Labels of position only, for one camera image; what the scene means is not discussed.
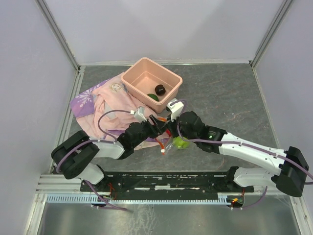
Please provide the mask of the clear zip top bag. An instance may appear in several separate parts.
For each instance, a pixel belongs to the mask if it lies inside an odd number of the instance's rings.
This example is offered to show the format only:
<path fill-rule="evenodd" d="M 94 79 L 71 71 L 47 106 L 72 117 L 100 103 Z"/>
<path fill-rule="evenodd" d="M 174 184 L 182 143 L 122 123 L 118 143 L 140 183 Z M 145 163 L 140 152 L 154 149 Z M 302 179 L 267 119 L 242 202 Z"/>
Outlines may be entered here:
<path fill-rule="evenodd" d="M 165 134 L 155 138 L 155 141 L 160 145 L 160 152 L 162 155 L 173 153 L 177 149 L 173 144 L 173 138 L 169 130 L 166 130 Z"/>

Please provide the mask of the green fake apple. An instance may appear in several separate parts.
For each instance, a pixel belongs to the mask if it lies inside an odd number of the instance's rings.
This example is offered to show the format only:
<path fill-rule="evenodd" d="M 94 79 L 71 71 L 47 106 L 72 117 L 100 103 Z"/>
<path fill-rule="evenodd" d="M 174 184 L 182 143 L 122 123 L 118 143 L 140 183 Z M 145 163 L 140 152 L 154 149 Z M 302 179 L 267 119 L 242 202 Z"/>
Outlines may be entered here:
<path fill-rule="evenodd" d="M 177 149 L 186 149 L 190 142 L 184 141 L 181 137 L 173 138 L 173 144 Z"/>

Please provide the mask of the dark green fake vegetable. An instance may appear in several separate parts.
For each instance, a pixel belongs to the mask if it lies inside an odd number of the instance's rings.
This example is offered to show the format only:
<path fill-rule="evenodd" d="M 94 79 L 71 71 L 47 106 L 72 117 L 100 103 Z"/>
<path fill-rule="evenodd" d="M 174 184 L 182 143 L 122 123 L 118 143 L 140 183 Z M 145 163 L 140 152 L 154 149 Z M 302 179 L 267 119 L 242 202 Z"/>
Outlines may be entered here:
<path fill-rule="evenodd" d="M 155 100 L 156 102 L 159 102 L 159 98 L 157 95 L 155 94 L 147 94 L 148 97 L 150 97 L 151 99 Z"/>

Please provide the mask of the dark purple fake eggplant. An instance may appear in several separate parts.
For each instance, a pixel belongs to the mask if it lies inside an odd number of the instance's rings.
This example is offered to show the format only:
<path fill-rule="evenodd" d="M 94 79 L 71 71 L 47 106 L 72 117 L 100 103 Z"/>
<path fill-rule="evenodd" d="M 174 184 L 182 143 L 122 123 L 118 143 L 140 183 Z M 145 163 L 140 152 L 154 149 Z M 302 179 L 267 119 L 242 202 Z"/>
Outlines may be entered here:
<path fill-rule="evenodd" d="M 166 94 L 166 88 L 162 84 L 159 84 L 155 87 L 155 93 L 158 96 L 164 96 Z"/>

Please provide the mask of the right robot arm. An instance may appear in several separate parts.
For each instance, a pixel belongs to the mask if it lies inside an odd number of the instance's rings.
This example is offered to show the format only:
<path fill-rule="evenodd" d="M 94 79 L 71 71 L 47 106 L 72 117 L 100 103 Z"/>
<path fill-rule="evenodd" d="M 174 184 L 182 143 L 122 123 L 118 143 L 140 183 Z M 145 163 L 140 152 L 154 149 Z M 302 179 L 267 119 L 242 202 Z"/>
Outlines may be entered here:
<path fill-rule="evenodd" d="M 300 149 L 287 150 L 256 144 L 233 135 L 223 129 L 205 125 L 193 111 L 169 115 L 167 123 L 172 135 L 193 142 L 199 149 L 235 157 L 256 165 L 256 168 L 235 168 L 225 178 L 229 191 L 240 187 L 275 186 L 279 191 L 293 197 L 301 197 L 309 182 L 309 166 Z"/>

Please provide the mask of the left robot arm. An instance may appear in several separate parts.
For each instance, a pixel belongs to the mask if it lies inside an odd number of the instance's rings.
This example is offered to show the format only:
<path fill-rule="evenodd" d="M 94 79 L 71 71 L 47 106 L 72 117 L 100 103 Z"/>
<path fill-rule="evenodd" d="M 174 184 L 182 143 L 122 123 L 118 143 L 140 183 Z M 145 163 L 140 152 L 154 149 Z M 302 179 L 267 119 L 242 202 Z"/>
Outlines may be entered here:
<path fill-rule="evenodd" d="M 115 141 L 92 140 L 85 131 L 78 131 L 52 151 L 56 172 L 68 180 L 86 180 L 96 190 L 103 191 L 108 186 L 108 179 L 91 161 L 94 158 L 123 160 L 147 139 L 155 139 L 165 133 L 168 129 L 166 124 L 166 119 L 150 115 L 147 121 L 131 123 Z"/>

